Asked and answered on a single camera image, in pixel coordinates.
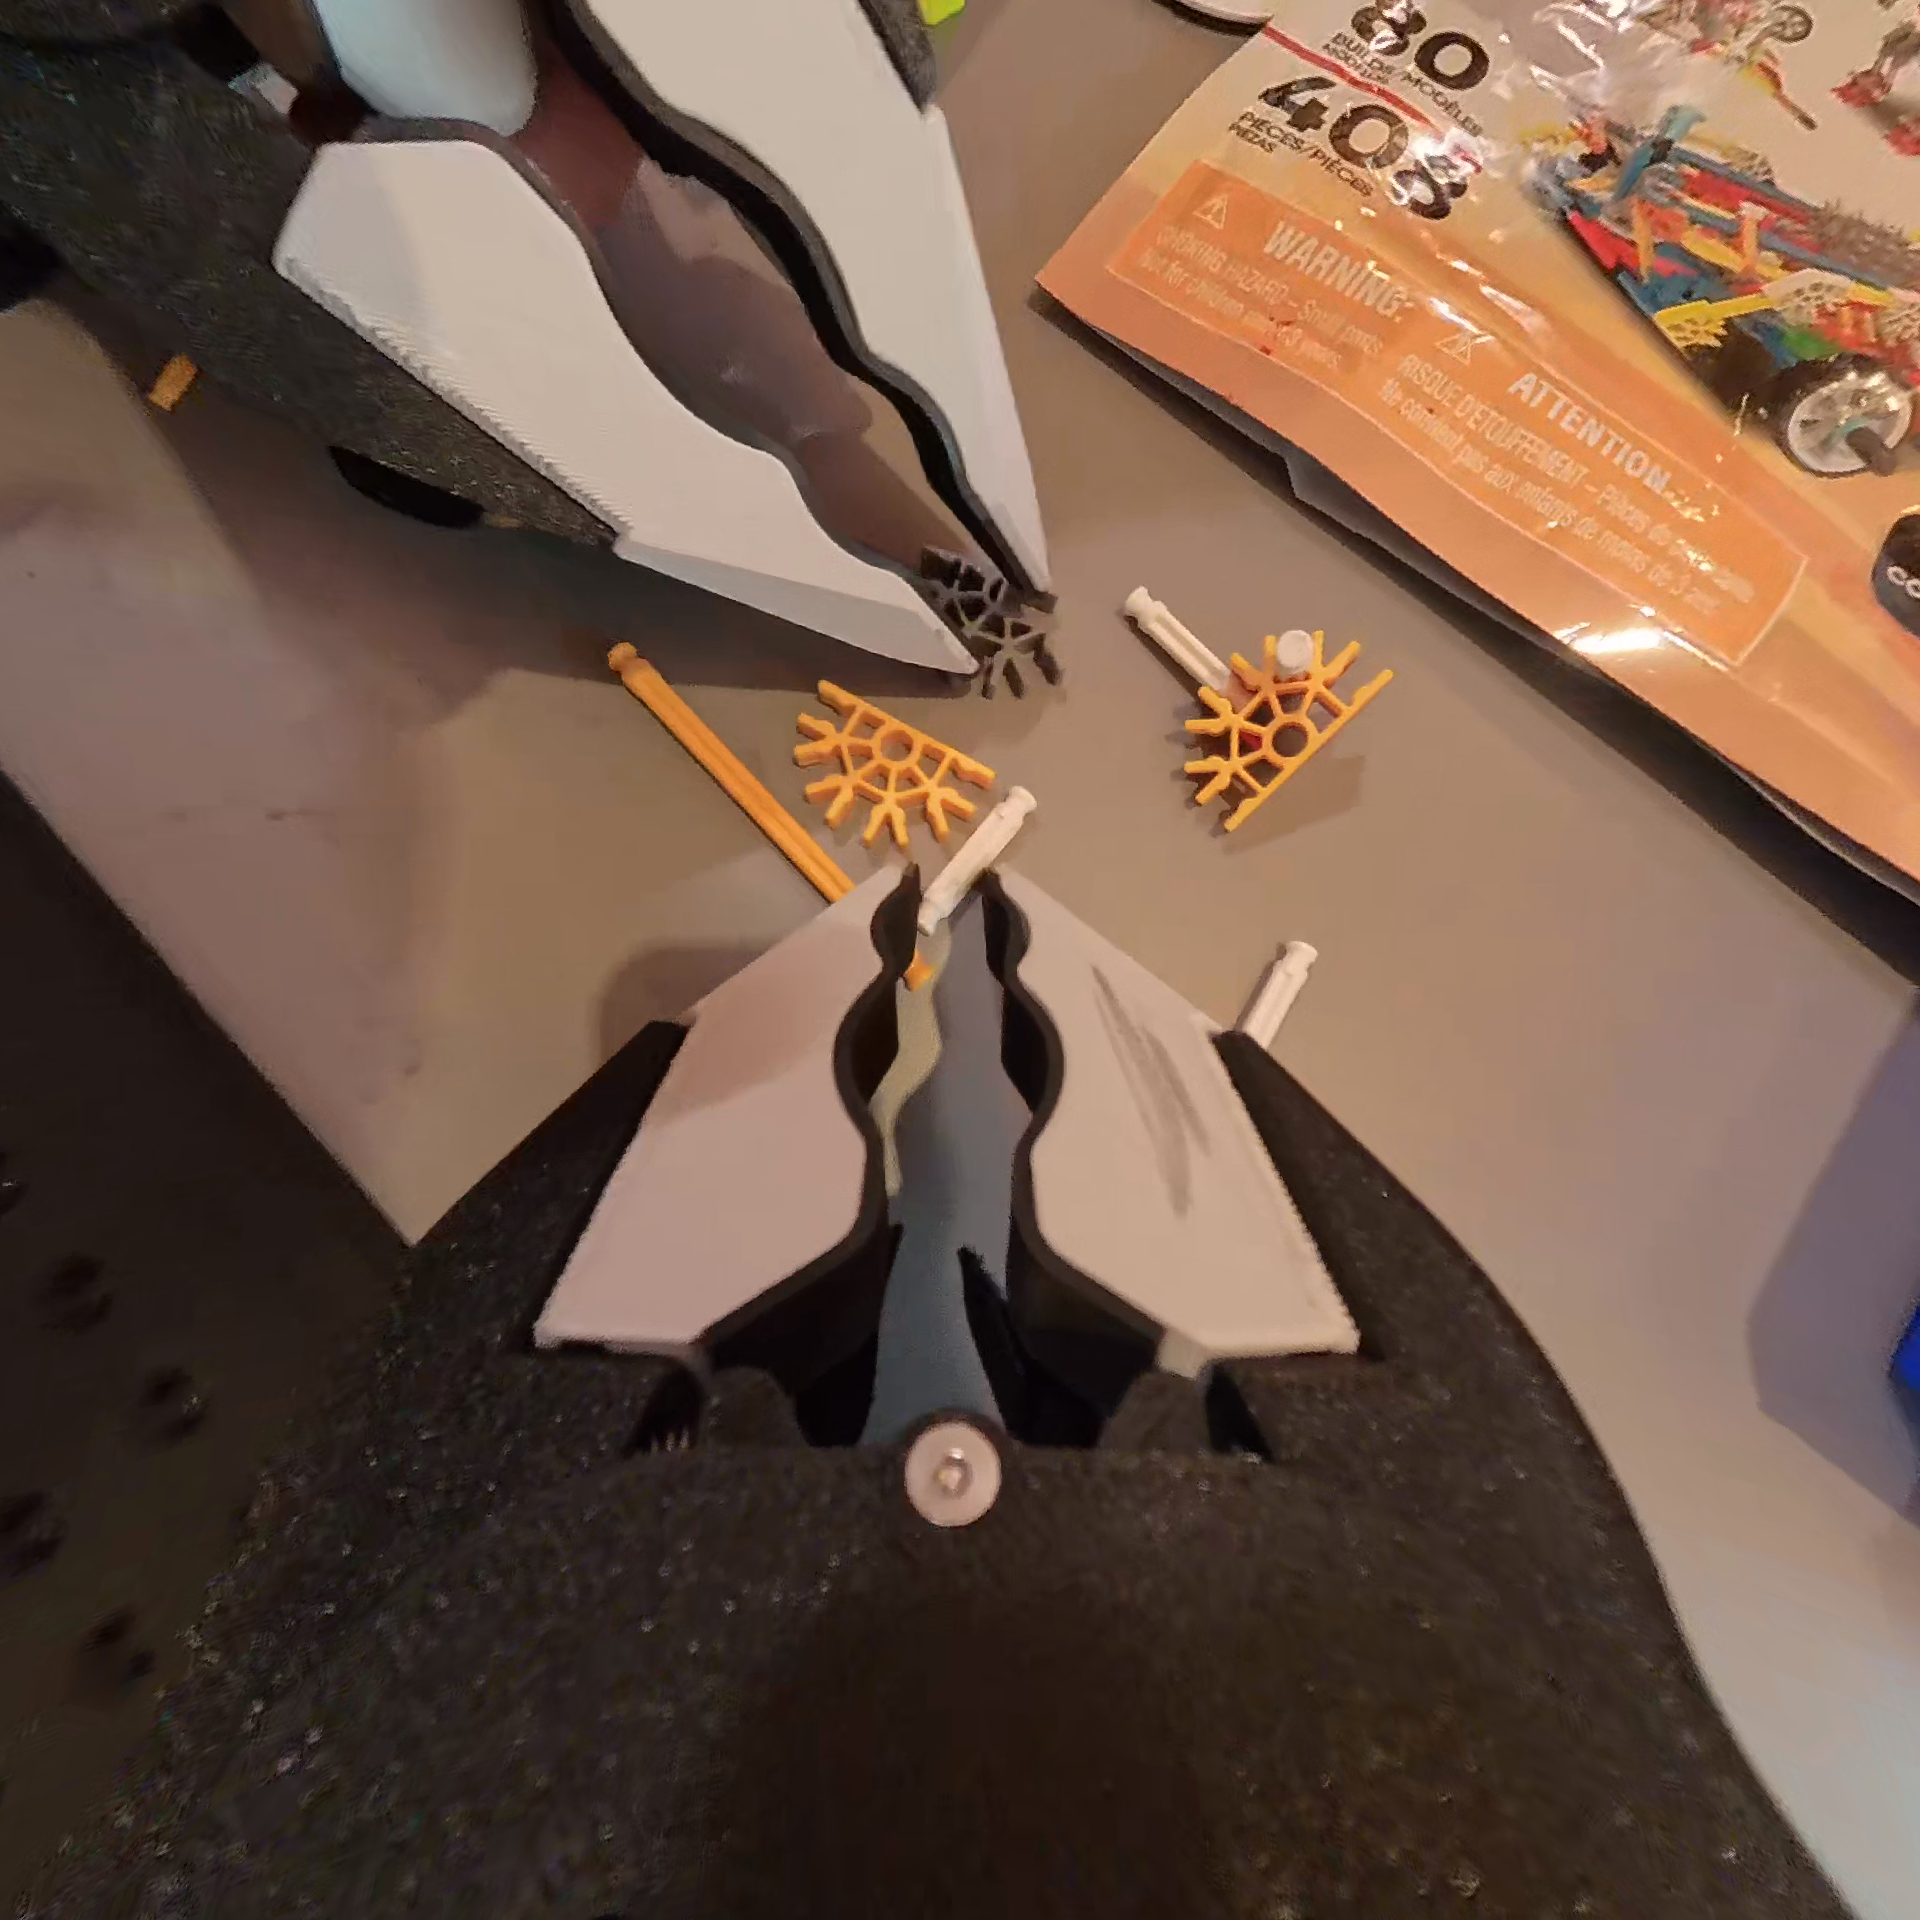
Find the black perforated panel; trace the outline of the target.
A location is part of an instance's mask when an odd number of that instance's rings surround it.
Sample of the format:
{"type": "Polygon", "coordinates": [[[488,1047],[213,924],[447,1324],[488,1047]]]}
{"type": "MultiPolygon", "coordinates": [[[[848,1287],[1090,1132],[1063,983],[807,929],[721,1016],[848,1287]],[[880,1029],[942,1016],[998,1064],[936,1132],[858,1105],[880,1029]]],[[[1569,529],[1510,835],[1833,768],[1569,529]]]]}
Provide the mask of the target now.
{"type": "Polygon", "coordinates": [[[257,1476],[400,1259],[4,785],[4,1915],[143,1745],[257,1476]]]}

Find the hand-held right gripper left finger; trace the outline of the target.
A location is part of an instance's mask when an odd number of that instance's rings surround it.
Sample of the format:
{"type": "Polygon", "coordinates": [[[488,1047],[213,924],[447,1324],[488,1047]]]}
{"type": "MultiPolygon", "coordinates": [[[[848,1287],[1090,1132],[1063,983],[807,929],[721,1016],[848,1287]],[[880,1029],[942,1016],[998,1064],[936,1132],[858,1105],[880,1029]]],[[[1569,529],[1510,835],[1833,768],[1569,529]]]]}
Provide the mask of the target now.
{"type": "Polygon", "coordinates": [[[721,1359],[825,1306],[886,1223],[870,1099],[918,909],[914,867],[878,871],[687,1009],[536,1349],[721,1359]]]}

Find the grey snowflake connector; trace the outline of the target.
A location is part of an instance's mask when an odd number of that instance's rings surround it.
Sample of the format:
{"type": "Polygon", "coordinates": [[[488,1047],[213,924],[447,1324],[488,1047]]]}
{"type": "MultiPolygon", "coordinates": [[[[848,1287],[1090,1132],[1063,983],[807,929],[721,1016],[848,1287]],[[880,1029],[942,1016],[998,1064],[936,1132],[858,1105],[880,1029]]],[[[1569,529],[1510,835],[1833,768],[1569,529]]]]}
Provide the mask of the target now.
{"type": "Polygon", "coordinates": [[[918,553],[918,591],[932,613],[965,644],[981,700],[1001,690],[1021,700],[1036,684],[1064,679],[1052,642],[1058,605],[1052,592],[1024,592],[992,563],[928,544],[918,553]]]}

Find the orange toy set bag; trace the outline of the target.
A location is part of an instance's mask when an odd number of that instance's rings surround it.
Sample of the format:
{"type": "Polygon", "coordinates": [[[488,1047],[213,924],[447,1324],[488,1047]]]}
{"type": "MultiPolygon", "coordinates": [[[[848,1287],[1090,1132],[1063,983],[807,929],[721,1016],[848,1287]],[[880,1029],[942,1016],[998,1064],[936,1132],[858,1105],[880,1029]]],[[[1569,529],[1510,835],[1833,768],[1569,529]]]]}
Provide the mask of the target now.
{"type": "Polygon", "coordinates": [[[1039,272],[1917,867],[1916,4],[1274,4],[1039,272]]]}

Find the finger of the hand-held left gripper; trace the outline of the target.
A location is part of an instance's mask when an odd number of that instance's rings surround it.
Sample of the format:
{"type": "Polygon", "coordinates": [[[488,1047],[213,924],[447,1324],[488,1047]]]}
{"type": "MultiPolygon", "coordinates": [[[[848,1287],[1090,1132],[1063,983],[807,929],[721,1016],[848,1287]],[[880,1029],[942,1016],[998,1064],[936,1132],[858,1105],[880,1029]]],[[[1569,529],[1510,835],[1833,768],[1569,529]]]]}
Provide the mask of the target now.
{"type": "Polygon", "coordinates": [[[666,389],[620,325],[591,240],[490,136],[319,146],[272,260],[585,506],[620,560],[901,665],[974,668],[910,571],[826,533],[781,448],[666,389]]]}
{"type": "Polygon", "coordinates": [[[564,4],[566,52],[661,163],[777,256],[830,360],[881,393],[934,497],[1052,595],[1024,429],[914,4],[564,4]]]}

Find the yellow fan connector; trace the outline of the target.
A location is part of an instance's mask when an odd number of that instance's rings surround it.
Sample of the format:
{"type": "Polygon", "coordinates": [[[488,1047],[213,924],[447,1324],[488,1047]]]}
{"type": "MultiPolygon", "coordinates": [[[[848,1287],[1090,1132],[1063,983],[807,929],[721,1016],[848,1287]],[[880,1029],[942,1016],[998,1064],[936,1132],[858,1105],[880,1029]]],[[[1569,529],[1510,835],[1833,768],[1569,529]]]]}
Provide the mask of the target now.
{"type": "Polygon", "coordinates": [[[802,796],[830,828],[864,810],[861,847],[886,832],[906,847],[911,826],[936,844],[976,816],[976,793],[997,776],[983,761],[904,722],[833,682],[815,687],[817,711],[797,719],[797,768],[809,773],[802,796]]]}
{"type": "Polygon", "coordinates": [[[1216,808],[1223,832],[1253,820],[1308,763],[1312,763],[1393,679],[1383,668],[1352,682],[1361,644],[1329,644],[1319,633],[1319,660],[1308,679],[1274,679],[1266,636],[1260,653],[1231,653],[1224,693],[1197,688],[1196,713],[1183,721],[1183,780],[1191,802],[1216,808]]]}

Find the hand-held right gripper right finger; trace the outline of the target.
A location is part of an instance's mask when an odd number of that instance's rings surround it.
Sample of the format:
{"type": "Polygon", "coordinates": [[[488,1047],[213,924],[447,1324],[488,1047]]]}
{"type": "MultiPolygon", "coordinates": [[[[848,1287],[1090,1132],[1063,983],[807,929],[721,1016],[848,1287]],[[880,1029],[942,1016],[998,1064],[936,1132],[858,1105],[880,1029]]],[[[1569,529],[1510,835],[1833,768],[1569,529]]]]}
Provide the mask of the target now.
{"type": "Polygon", "coordinates": [[[1017,876],[978,885],[1015,1147],[1006,1298],[1056,1378],[1352,1355],[1359,1332],[1237,1090],[1224,1031],[1017,876]]]}

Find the long yellow rod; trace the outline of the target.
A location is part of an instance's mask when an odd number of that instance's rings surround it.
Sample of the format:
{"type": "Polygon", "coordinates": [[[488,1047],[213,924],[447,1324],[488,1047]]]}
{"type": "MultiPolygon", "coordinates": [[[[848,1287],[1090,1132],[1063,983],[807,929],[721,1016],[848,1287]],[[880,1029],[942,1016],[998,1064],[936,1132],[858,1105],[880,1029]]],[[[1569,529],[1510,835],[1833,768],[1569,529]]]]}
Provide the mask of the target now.
{"type": "Polygon", "coordinates": [[[822,900],[833,905],[854,892],[853,877],[632,644],[612,644],[607,671],[822,900]]]}

